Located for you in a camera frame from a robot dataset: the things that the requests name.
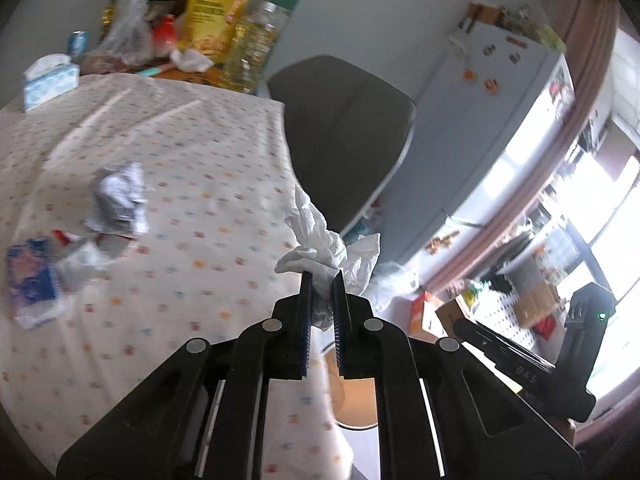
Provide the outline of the blue drink can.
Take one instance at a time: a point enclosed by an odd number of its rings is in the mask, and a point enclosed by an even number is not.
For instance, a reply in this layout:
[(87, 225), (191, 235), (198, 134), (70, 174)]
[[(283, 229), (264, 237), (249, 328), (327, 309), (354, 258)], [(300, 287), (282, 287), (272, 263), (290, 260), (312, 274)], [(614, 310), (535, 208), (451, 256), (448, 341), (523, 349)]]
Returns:
[(75, 30), (70, 34), (67, 41), (67, 55), (70, 58), (78, 58), (84, 54), (88, 46), (88, 32), (85, 30)]

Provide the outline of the dotted white tablecloth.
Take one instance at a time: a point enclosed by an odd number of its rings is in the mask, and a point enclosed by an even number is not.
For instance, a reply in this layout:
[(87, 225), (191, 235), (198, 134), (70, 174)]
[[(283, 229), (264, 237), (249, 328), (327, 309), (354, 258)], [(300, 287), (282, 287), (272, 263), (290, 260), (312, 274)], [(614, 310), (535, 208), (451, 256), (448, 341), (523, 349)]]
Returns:
[(217, 342), (270, 315), (299, 278), (284, 218), (296, 179), (280, 103), (181, 81), (111, 74), (31, 112), (1, 112), (1, 243), (80, 234), (89, 186), (140, 162), (149, 231), (24, 330), (1, 304), (1, 404), (47, 470), (193, 337)]

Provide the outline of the brown cardboard box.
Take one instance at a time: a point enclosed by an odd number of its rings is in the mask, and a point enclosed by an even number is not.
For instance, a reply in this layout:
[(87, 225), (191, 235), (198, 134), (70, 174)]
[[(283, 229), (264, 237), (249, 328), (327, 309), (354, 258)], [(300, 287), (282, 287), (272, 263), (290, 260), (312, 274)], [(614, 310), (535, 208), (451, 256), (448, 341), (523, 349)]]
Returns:
[(518, 325), (528, 330), (552, 315), (559, 305), (560, 297), (556, 288), (547, 282), (542, 282), (521, 296), (514, 304), (513, 310)]

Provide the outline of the blue white snack wrapper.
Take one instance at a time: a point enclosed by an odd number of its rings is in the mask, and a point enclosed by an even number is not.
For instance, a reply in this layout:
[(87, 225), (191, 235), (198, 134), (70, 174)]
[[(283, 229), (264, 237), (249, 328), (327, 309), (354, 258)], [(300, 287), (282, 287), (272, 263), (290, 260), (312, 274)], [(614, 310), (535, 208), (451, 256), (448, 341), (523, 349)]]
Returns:
[(32, 330), (64, 310), (50, 237), (29, 238), (6, 250), (6, 277), (14, 322)]

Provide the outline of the white tissue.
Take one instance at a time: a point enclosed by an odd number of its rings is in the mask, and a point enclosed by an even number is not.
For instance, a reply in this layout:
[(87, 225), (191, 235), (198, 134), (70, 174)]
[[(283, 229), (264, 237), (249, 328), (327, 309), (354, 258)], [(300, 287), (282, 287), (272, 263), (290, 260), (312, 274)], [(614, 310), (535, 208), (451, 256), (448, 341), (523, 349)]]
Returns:
[(297, 245), (278, 260), (277, 274), (308, 272), (312, 276), (311, 324), (324, 332), (333, 325), (331, 285), (343, 274), (346, 292), (361, 296), (370, 283), (380, 255), (380, 234), (360, 236), (347, 245), (330, 231), (326, 218), (297, 185), (292, 208), (284, 218)]

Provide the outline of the red white small wrapper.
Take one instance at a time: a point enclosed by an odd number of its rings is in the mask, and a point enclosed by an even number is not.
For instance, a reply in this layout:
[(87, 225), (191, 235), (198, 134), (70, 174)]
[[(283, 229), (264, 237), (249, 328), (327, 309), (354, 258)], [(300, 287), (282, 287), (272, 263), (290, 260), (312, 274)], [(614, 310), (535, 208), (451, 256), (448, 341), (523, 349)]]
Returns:
[(70, 247), (73, 244), (77, 244), (82, 241), (82, 237), (80, 235), (76, 235), (60, 229), (52, 230), (51, 234), (61, 248)]

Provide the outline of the red peach-shaped jar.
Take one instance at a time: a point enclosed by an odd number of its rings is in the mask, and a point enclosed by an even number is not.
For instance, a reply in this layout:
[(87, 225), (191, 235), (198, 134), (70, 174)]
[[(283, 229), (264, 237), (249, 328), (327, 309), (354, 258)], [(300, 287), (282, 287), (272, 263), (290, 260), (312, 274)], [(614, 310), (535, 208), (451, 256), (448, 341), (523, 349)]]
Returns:
[(156, 58), (168, 58), (177, 44), (175, 17), (163, 16), (152, 30), (152, 49)]

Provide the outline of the white refrigerator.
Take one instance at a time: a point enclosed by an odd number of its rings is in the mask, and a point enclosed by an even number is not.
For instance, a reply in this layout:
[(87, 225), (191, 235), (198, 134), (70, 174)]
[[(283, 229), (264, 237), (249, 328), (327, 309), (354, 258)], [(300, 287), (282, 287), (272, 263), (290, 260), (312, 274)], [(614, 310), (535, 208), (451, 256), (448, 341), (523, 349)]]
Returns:
[(382, 197), (383, 261), (435, 240), (435, 270), (484, 234), (573, 103), (563, 53), (480, 22), (455, 30), (420, 96), (410, 148)]

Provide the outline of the cooking oil bottle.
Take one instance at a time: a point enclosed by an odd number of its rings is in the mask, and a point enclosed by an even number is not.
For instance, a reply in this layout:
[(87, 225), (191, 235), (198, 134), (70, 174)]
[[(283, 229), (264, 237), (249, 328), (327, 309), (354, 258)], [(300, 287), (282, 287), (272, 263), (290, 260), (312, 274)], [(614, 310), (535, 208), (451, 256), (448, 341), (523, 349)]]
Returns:
[(238, 21), (220, 78), (224, 88), (247, 94), (255, 92), (289, 19), (285, 8), (262, 1)]

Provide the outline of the silver blister pill pack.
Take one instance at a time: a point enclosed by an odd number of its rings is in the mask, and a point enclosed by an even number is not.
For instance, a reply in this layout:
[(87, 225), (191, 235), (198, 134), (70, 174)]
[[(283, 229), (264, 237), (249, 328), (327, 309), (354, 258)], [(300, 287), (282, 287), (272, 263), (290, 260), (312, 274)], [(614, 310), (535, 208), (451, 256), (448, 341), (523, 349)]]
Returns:
[(93, 238), (84, 238), (63, 249), (54, 262), (58, 279), (66, 292), (77, 292), (95, 280), (111, 263)]

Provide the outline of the orange paper gift box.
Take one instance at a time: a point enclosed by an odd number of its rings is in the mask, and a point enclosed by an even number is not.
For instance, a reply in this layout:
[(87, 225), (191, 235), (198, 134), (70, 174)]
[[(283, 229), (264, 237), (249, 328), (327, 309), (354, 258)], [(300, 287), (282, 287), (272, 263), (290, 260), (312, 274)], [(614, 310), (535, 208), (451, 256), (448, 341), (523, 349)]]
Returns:
[(440, 306), (442, 306), (442, 300), (422, 290), (411, 304), (409, 336), (426, 342), (435, 342), (445, 337), (446, 332), (436, 314)]

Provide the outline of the clear bag of nuts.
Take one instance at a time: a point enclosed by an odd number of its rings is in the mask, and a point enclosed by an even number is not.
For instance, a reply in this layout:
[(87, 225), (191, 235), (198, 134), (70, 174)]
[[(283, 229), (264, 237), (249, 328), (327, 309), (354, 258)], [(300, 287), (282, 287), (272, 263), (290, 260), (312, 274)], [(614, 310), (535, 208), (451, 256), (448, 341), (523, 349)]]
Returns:
[(145, 19), (146, 0), (117, 0), (111, 27), (93, 50), (82, 56), (83, 75), (126, 72), (153, 56), (152, 32)]

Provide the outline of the grey upholstered chair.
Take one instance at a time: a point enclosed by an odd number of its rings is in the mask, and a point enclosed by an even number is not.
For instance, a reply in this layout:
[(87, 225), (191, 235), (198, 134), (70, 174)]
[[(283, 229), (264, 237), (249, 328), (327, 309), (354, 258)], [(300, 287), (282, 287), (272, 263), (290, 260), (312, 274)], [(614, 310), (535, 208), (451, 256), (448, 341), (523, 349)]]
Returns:
[(346, 233), (404, 161), (416, 104), (383, 79), (331, 55), (282, 68), (267, 89), (284, 104), (299, 185), (328, 228)]

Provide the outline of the yellow snack bag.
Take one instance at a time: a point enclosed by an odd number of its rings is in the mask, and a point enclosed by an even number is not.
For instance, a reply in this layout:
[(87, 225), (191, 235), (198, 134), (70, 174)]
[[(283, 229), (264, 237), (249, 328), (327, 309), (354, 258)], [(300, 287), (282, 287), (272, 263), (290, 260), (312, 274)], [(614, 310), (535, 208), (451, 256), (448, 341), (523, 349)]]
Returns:
[(250, 0), (188, 0), (180, 46), (205, 55), (214, 64), (224, 64), (236, 23), (249, 4)]

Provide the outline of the blue tissue box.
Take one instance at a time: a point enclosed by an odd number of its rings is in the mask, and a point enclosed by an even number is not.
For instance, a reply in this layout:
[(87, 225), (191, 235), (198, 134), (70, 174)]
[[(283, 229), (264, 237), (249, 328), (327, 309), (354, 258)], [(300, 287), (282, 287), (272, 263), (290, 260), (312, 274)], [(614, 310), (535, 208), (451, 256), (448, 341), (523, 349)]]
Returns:
[(38, 58), (23, 75), (24, 111), (30, 112), (79, 84), (80, 67), (70, 57), (53, 53)]

